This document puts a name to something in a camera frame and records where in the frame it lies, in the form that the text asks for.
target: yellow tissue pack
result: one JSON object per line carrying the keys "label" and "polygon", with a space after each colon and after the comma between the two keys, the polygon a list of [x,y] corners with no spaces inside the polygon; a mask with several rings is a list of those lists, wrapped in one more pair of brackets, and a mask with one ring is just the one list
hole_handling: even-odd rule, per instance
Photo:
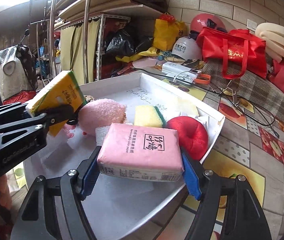
{"label": "yellow tissue pack", "polygon": [[[73,71],[63,70],[29,101],[26,109],[32,116],[35,116],[37,112],[65,104],[70,104],[75,112],[86,103]],[[56,136],[66,122],[50,126],[49,134]]]}

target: pink fuzzy ball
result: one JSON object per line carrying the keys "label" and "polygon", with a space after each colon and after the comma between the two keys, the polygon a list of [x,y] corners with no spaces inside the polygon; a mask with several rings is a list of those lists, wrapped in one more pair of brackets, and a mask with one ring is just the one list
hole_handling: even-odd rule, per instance
{"label": "pink fuzzy ball", "polygon": [[81,129],[95,135],[95,128],[121,123],[125,115],[125,105],[112,99],[99,99],[86,104],[79,112],[79,126]]}

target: strap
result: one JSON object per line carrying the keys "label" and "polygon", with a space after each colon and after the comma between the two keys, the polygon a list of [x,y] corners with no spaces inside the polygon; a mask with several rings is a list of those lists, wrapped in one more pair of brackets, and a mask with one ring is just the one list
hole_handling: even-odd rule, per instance
{"label": "strap", "polygon": [[235,79],[240,78],[244,75],[247,67],[247,60],[248,60],[248,40],[244,41],[244,53],[242,58],[242,70],[240,74],[227,74],[227,67],[229,62],[229,55],[228,55],[228,45],[227,39],[223,39],[223,66],[222,66],[222,76],[225,79]]}

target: yellow sponge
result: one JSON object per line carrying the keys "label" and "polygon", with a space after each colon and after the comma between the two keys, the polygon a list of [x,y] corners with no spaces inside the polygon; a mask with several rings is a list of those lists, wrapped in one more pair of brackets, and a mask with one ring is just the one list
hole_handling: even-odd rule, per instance
{"label": "yellow sponge", "polygon": [[136,106],[134,125],[162,128],[165,120],[156,106]]}

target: yellow bag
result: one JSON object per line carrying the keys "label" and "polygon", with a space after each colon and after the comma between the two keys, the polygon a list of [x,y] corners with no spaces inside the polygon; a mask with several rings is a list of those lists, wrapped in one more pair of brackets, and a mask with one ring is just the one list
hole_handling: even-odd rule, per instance
{"label": "yellow bag", "polygon": [[154,29],[153,47],[162,51],[173,49],[176,40],[186,33],[184,22],[169,23],[168,21],[156,19]]}
{"label": "yellow bag", "polygon": [[147,51],[142,51],[138,55],[146,57],[157,57],[160,50],[155,47],[150,47]]}
{"label": "yellow bag", "polygon": [[140,56],[139,54],[133,54],[131,57],[128,57],[128,56],[124,56],[124,57],[116,56],[115,57],[116,61],[122,61],[122,62],[125,62],[125,63],[129,63],[131,61],[136,61],[136,60],[141,59],[141,58],[143,58],[143,56]]}

